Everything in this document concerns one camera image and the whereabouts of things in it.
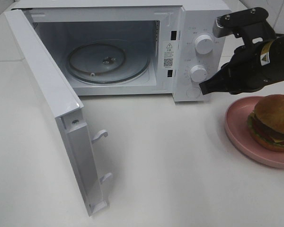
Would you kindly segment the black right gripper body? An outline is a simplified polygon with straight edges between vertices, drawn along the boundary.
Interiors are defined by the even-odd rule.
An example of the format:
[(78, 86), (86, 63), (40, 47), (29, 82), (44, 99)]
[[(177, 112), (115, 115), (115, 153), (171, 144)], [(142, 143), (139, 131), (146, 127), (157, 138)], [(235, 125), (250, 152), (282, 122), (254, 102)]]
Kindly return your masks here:
[(223, 90), (230, 94), (259, 91), (280, 81), (281, 38), (241, 47), (221, 68)]

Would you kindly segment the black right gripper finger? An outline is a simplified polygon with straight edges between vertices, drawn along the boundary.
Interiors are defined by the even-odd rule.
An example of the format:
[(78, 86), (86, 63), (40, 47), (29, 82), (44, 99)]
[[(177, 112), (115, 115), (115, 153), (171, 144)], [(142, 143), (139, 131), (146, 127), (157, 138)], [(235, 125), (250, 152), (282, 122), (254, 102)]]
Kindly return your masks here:
[(213, 92), (231, 92), (234, 88), (228, 67), (220, 69), (210, 79), (199, 84), (203, 95)]

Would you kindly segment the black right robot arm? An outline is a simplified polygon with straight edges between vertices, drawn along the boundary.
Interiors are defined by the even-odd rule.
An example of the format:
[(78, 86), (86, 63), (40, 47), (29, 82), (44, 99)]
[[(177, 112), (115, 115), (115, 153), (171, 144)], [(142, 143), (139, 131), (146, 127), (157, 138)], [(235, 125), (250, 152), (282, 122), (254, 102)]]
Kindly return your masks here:
[(284, 81), (284, 35), (251, 48), (238, 47), (231, 60), (210, 79), (199, 84), (203, 95), (251, 93)]

